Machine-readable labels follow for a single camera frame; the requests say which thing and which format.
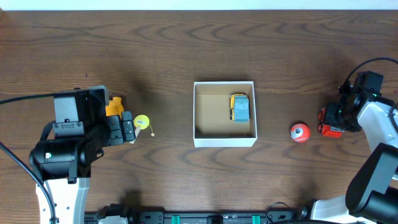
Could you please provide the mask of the yellow yo-yo with string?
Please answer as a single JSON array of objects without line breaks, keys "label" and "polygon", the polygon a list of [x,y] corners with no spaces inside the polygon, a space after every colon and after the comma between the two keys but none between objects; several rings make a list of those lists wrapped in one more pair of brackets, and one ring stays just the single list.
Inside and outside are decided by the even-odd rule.
[{"label": "yellow yo-yo with string", "polygon": [[134,118],[134,120],[133,120],[133,125],[134,125],[135,128],[139,126],[141,128],[141,131],[149,128],[150,131],[151,131],[150,135],[152,137],[155,136],[155,132],[153,131],[153,128],[152,128],[152,126],[150,124],[150,119],[149,119],[149,117],[147,115],[140,114],[140,115],[136,116]]}]

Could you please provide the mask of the orange rubber animal toy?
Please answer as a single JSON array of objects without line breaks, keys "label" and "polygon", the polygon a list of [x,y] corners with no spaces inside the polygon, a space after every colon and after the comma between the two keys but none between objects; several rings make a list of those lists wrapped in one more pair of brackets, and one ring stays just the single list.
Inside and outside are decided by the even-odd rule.
[{"label": "orange rubber animal toy", "polygon": [[124,106],[122,105],[122,98],[117,96],[113,97],[109,101],[109,105],[106,106],[106,115],[107,116],[118,115],[121,118],[122,112],[124,112]]}]

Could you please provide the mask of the red toy fire truck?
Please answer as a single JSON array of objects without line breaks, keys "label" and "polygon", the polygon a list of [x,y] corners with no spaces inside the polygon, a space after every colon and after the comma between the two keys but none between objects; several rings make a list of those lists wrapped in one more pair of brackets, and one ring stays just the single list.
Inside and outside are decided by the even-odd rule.
[{"label": "red toy fire truck", "polygon": [[323,136],[330,137],[330,138],[340,138],[344,131],[342,129],[330,126],[329,124],[325,124],[325,115],[326,115],[326,108],[322,108],[318,114],[318,132]]}]

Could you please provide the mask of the red eyeball toy ball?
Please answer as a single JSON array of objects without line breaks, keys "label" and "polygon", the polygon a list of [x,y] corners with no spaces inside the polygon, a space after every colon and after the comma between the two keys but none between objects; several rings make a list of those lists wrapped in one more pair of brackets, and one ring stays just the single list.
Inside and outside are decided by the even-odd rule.
[{"label": "red eyeball toy ball", "polygon": [[296,123],[290,129],[290,137],[295,142],[306,142],[310,138],[310,128],[304,123]]}]

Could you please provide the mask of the yellow grey toy truck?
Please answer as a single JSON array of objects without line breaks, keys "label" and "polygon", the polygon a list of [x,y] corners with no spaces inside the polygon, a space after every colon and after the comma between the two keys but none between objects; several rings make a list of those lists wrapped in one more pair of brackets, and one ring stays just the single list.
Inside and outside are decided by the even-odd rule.
[{"label": "yellow grey toy truck", "polygon": [[235,93],[230,96],[229,118],[234,123],[247,123],[249,121],[249,98],[246,94]]}]

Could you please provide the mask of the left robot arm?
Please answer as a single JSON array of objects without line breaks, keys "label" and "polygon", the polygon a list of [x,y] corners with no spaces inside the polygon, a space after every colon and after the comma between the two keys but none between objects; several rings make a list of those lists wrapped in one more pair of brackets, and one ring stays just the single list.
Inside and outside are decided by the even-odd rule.
[{"label": "left robot arm", "polygon": [[54,139],[43,133],[30,152],[30,164],[43,189],[37,188],[41,223],[83,223],[91,165],[104,148],[136,138],[132,114],[100,114],[80,121],[53,123]]}]

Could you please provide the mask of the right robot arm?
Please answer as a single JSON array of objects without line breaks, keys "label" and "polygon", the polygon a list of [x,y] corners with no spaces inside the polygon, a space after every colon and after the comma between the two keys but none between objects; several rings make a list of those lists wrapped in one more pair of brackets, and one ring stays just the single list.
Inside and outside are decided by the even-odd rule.
[{"label": "right robot arm", "polygon": [[299,220],[330,223],[397,223],[397,104],[373,96],[357,115],[371,155],[352,179],[345,195],[315,200],[302,207]]}]

